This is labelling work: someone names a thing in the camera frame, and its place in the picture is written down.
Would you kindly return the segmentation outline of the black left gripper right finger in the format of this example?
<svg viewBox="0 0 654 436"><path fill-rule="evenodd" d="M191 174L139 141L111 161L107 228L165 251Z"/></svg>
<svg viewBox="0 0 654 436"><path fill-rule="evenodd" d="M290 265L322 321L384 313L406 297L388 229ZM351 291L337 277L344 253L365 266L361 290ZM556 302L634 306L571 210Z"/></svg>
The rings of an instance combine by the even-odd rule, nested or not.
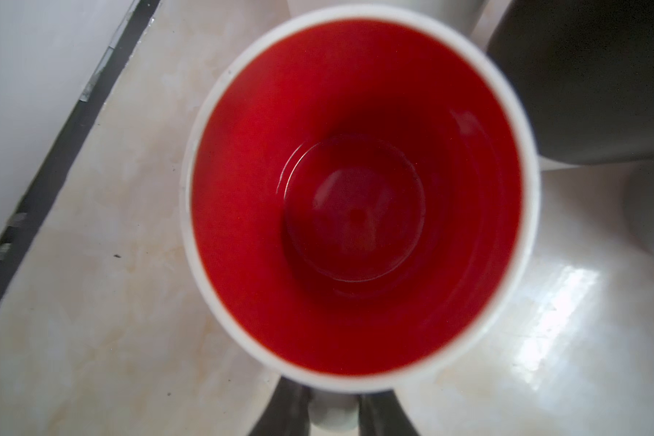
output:
<svg viewBox="0 0 654 436"><path fill-rule="evenodd" d="M360 436L418 436L394 391L359 396Z"/></svg>

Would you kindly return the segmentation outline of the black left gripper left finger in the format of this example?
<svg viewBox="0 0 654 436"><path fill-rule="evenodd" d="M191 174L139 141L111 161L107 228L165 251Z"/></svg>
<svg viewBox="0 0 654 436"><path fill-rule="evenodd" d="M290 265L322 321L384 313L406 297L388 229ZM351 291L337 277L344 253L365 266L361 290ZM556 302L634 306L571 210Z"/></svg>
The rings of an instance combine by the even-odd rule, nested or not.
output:
<svg viewBox="0 0 654 436"><path fill-rule="evenodd" d="M249 436L308 436L311 389L282 377Z"/></svg>

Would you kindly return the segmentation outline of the white mug red inside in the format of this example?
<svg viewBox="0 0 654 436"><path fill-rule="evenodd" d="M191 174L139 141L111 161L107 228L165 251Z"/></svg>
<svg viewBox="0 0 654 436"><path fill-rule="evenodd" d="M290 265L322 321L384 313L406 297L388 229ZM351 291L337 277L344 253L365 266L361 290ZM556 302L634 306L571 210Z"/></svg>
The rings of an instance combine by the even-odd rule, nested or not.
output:
<svg viewBox="0 0 654 436"><path fill-rule="evenodd" d="M311 389L311 429L359 431L360 395L459 360L538 229L536 145L509 82L456 30L390 5L318 9L249 45L203 102L181 176L203 299Z"/></svg>

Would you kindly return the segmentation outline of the black and white mug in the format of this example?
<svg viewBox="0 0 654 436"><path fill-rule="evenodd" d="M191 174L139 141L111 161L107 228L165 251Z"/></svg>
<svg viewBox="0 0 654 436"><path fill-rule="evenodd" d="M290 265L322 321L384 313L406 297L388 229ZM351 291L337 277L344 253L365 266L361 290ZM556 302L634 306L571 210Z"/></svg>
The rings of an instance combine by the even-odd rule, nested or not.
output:
<svg viewBox="0 0 654 436"><path fill-rule="evenodd" d="M654 1L515 1L488 46L539 154L567 165L654 158Z"/></svg>

